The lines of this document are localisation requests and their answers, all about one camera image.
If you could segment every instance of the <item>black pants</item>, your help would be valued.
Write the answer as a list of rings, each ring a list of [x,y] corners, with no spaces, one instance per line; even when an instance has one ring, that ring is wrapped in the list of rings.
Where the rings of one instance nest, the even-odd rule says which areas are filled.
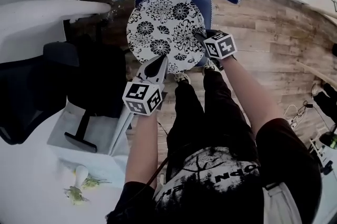
[[[176,119],[167,136],[171,157],[166,181],[181,170],[188,156],[205,147],[228,147],[238,160],[258,162],[253,131],[222,75],[206,70],[204,88],[205,112],[191,85],[180,82],[175,90]]]
[[[337,124],[337,92],[328,83],[323,86],[323,89],[329,97],[324,92],[319,92],[314,96],[314,101],[318,104],[323,113],[331,117],[335,124]]]

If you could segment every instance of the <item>t-shirt sleeve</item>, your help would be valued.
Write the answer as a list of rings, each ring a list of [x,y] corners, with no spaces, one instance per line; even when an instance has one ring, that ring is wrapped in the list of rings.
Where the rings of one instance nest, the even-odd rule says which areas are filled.
[[[303,224],[312,223],[322,191],[319,164],[283,118],[267,122],[257,133],[256,145],[264,183],[284,182]]]
[[[155,207],[154,189],[150,186],[144,187],[145,184],[140,182],[126,183],[115,210],[106,216],[107,224],[149,220]]]

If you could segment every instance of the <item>black t-shirt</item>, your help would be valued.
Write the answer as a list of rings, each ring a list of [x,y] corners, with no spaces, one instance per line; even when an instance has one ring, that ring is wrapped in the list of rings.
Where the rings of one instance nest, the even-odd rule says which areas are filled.
[[[284,182],[302,222],[311,223],[321,195],[318,164],[284,119],[266,123],[256,145],[258,161],[245,161],[223,146],[203,148],[156,194],[142,183],[126,183],[107,222],[263,223],[262,188]]]

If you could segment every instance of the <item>forearm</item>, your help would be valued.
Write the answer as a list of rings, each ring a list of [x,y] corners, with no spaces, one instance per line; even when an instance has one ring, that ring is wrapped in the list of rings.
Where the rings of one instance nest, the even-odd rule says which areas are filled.
[[[221,64],[255,134],[268,121],[283,117],[269,92],[233,57],[221,60]]]
[[[139,116],[125,173],[125,183],[146,184],[158,168],[158,128],[156,111],[150,116]],[[151,183],[154,189],[156,180]]]

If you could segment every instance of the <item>sneaker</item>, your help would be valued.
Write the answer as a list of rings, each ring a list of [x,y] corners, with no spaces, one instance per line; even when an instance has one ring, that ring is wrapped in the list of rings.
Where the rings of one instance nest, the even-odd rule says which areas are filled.
[[[189,84],[191,84],[191,79],[189,78],[189,76],[187,75],[187,73],[178,73],[178,74],[174,74],[174,80],[179,83],[182,81],[186,81]]]
[[[311,95],[315,97],[318,95],[319,92],[322,92],[323,88],[320,83],[315,83],[311,88]]]
[[[205,75],[205,70],[206,69],[211,69],[214,70],[216,72],[220,72],[220,70],[218,69],[218,67],[215,65],[215,63],[208,58],[206,64],[202,67],[202,75]]]

